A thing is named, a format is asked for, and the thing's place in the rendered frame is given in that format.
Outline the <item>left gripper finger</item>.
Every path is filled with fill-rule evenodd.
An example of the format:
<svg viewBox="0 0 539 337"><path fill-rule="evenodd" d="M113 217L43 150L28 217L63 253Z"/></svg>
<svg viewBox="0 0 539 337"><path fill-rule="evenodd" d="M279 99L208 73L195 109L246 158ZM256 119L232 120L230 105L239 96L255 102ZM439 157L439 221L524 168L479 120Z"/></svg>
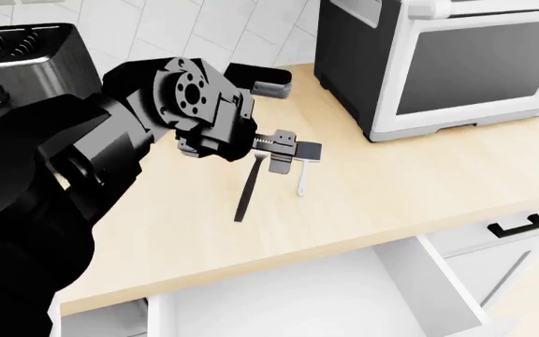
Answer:
<svg viewBox="0 0 539 337"><path fill-rule="evenodd" d="M177 148L185 156L200 157L198 150L188 145L186 139L178 139Z"/></svg>
<svg viewBox="0 0 539 337"><path fill-rule="evenodd" d="M269 171L287 174L297 149L297 135L292 131L278 129L272 136L270 145Z"/></svg>

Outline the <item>white open drawer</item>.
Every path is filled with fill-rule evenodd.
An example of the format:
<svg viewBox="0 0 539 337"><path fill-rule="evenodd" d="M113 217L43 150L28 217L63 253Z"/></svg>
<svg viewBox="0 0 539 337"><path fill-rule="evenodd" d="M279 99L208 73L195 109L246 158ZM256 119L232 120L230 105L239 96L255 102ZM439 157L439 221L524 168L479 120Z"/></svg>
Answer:
<svg viewBox="0 0 539 337"><path fill-rule="evenodd" d="M423 236L149 299L147 337L489 337L500 331Z"/></svg>

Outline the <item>white closed drawer front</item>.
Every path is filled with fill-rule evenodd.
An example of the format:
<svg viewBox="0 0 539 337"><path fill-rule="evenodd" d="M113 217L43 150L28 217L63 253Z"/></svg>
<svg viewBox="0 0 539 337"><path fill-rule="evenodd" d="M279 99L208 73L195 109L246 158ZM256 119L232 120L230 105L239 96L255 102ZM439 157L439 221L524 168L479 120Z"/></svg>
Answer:
<svg viewBox="0 0 539 337"><path fill-rule="evenodd" d="M502 215L426 235L437 252L451 257L539 235L539 209Z"/></svg>

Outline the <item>black fork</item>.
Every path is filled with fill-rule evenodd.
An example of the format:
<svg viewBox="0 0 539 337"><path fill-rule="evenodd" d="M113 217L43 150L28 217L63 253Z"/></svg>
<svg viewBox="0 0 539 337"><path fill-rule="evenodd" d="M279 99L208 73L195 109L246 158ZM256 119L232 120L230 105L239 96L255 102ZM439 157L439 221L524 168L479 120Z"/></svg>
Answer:
<svg viewBox="0 0 539 337"><path fill-rule="evenodd" d="M266 159L267 156L268 156L267 154L255 153L255 162L250 171L247 182L245 183L245 186L243 187L243 190L240 196L240 201L239 201L239 204L235 213L235 217L234 217L235 222L240 223L241 221L243 221L243 218L246 214L248 205L250 203L250 200L252 198L252 195L255 189L256 179L260 171L262 162L264 161L264 159Z"/></svg>

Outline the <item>black toaster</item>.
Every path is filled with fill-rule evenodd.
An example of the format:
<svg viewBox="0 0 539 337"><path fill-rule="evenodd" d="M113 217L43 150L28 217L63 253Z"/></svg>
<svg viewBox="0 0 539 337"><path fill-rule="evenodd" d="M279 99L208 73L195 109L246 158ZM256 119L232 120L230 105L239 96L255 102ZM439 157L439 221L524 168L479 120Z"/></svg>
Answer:
<svg viewBox="0 0 539 337"><path fill-rule="evenodd" d="M0 26L0 117L58 95L88 97L101 86L74 24Z"/></svg>

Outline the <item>white and black microwave oven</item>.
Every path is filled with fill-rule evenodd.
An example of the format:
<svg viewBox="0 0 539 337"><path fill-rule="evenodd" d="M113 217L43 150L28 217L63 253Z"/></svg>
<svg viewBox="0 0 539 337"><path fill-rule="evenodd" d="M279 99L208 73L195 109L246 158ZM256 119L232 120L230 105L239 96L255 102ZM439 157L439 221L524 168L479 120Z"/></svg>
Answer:
<svg viewBox="0 0 539 337"><path fill-rule="evenodd" d="M314 75L366 139L539 116L539 0L321 0Z"/></svg>

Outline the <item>white cabinet door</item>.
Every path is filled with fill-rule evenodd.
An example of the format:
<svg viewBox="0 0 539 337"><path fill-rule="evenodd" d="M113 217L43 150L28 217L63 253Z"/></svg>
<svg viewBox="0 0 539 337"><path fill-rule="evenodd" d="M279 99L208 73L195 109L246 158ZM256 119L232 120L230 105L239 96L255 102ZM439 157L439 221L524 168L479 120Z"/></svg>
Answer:
<svg viewBox="0 0 539 337"><path fill-rule="evenodd" d="M482 308L492 306L539 256L539 236L444 260Z"/></svg>

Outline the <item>white-handled black spatula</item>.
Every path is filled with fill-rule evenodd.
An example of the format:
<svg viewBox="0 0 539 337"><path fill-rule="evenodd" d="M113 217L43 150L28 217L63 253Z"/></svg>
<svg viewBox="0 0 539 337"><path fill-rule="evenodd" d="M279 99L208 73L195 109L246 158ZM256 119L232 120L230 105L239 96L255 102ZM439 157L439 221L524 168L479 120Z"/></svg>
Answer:
<svg viewBox="0 0 539 337"><path fill-rule="evenodd" d="M322 155L322 144L318 142L298 142L294 159L302 162L302 170L299 179L298 196L305 194L307 170L312 162L320 162Z"/></svg>

